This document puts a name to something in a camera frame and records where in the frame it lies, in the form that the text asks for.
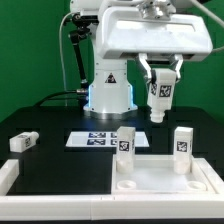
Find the white platform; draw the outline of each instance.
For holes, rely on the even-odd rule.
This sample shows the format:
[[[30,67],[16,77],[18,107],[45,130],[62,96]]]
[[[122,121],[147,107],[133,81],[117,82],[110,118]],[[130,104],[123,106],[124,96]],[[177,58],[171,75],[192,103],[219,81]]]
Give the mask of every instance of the white platform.
[[[206,160],[193,159],[192,173],[177,179],[172,156],[137,156],[136,161],[136,172],[144,166],[147,172],[146,179],[138,180],[137,173],[128,177],[137,178],[132,193],[116,189],[116,182],[127,176],[117,175],[113,167],[111,195],[0,196],[0,220],[224,218],[224,183]],[[186,191],[189,180],[205,183],[207,190]]]

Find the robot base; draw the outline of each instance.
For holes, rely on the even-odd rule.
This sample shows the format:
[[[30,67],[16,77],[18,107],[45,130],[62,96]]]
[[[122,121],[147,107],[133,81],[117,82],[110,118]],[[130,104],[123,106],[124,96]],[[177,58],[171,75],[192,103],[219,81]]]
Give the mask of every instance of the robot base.
[[[127,117],[134,117],[137,114],[137,108],[121,114],[118,113],[98,113],[95,111],[84,110],[84,114],[88,117],[93,117],[102,120],[123,120]]]

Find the white robot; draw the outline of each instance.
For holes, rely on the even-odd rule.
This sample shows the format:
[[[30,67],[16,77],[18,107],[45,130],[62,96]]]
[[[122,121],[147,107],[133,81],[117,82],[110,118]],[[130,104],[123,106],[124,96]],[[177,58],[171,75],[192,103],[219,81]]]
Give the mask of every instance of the white robot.
[[[136,112],[133,89],[127,81],[127,60],[136,60],[150,86],[151,120],[163,121],[183,61],[201,61],[213,48],[201,17],[177,14],[189,6],[186,0],[71,1],[77,32],[70,38],[76,55],[80,60],[77,45],[88,35],[94,50],[94,81],[84,106],[87,115],[120,119]],[[169,67],[151,69],[151,63]]]

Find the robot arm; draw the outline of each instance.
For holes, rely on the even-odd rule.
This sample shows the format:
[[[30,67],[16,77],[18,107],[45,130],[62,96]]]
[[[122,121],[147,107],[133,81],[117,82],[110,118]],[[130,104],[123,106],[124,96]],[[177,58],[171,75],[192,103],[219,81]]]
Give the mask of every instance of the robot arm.
[[[190,6],[191,3],[186,0],[97,0],[94,4],[87,0],[71,2],[72,12],[78,11],[80,17],[95,15],[99,21],[99,24],[90,28],[94,58],[96,64],[100,65],[95,74],[102,73],[101,78],[95,77],[96,82],[90,89],[90,104],[97,105],[92,110],[106,114],[117,111],[120,114],[132,108],[132,97],[125,95],[127,92],[132,94],[132,91],[128,88],[119,90],[119,83],[106,86],[105,80],[109,75],[118,80],[121,75],[117,74],[125,74],[125,61],[134,59],[142,68],[146,81],[151,83],[148,99],[148,105],[152,108],[151,119],[162,122],[164,111],[171,108],[183,61],[201,61],[212,51],[211,39],[203,20],[197,16],[176,14]],[[169,64],[171,69],[152,70],[150,65],[154,62]],[[115,101],[110,102],[115,106],[107,106],[100,94],[120,101],[117,108]]]

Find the white object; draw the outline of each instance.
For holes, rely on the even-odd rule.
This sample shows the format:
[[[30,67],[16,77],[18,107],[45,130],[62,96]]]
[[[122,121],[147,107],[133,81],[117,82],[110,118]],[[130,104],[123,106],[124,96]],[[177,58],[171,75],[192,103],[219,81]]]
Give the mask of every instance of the white object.
[[[177,127],[174,133],[174,171],[190,172],[192,159],[193,128]]]
[[[147,53],[152,58],[182,54],[184,60],[201,61],[212,51],[202,18],[174,14],[170,21],[145,20],[136,7],[108,8],[97,28],[96,46],[104,59]]]
[[[121,174],[113,158],[112,194],[215,194],[215,189],[193,158],[192,172],[179,175],[174,172],[173,156],[135,155],[134,169]]]
[[[19,161],[7,160],[0,169],[0,196],[5,196],[19,175]]]
[[[24,152],[25,150],[36,145],[39,138],[37,132],[23,132],[9,140],[11,152]]]
[[[106,60],[96,53],[95,37],[91,36],[95,60],[95,78],[89,86],[89,102],[84,107],[87,115],[121,119],[137,110],[133,103],[133,88],[127,80],[127,60]]]
[[[156,164],[158,167],[167,167],[170,164],[172,169],[173,156],[140,157],[136,156],[136,161],[140,160],[140,167],[141,164],[143,167],[145,164],[148,164],[148,167],[155,167]],[[111,195],[2,196],[0,220],[224,218],[222,179],[204,159],[193,159],[192,169],[196,181],[203,182],[208,187],[206,191],[188,193],[185,189],[186,193],[175,191],[147,193],[141,190],[141,185],[135,181],[136,190],[140,191],[133,189],[127,194],[123,192]]]
[[[120,127],[117,130],[117,171],[130,173],[134,168],[135,128]]]
[[[151,121],[161,123],[172,105],[174,87],[176,83],[176,72],[170,69],[155,69],[156,82],[150,85],[148,105],[151,109]]]
[[[117,132],[71,132],[66,147],[99,148],[116,147]],[[145,132],[135,132],[135,147],[149,147]]]
[[[70,2],[70,11],[71,12],[80,12],[82,10],[99,10],[100,5],[103,0],[94,0],[94,1],[89,1],[89,0],[72,0]]]

